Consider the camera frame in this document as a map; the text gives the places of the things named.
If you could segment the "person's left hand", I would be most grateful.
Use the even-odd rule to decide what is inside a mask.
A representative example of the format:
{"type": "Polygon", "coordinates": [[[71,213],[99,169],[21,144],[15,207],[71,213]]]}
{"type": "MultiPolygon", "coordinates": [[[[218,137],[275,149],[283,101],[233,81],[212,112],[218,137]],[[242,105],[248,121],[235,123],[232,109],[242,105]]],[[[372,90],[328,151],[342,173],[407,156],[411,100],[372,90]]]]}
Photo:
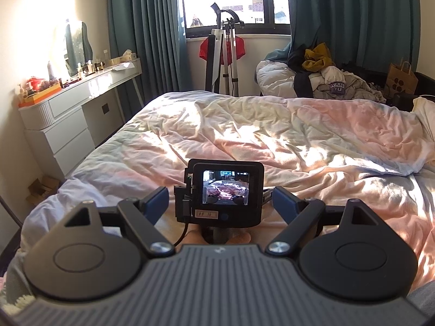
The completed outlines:
{"type": "MultiPolygon", "coordinates": [[[[249,244],[251,242],[251,235],[249,233],[241,233],[233,238],[230,238],[226,244],[249,244]]],[[[186,244],[207,244],[206,240],[201,235],[200,230],[189,230],[185,235],[180,245],[186,244]]]]}

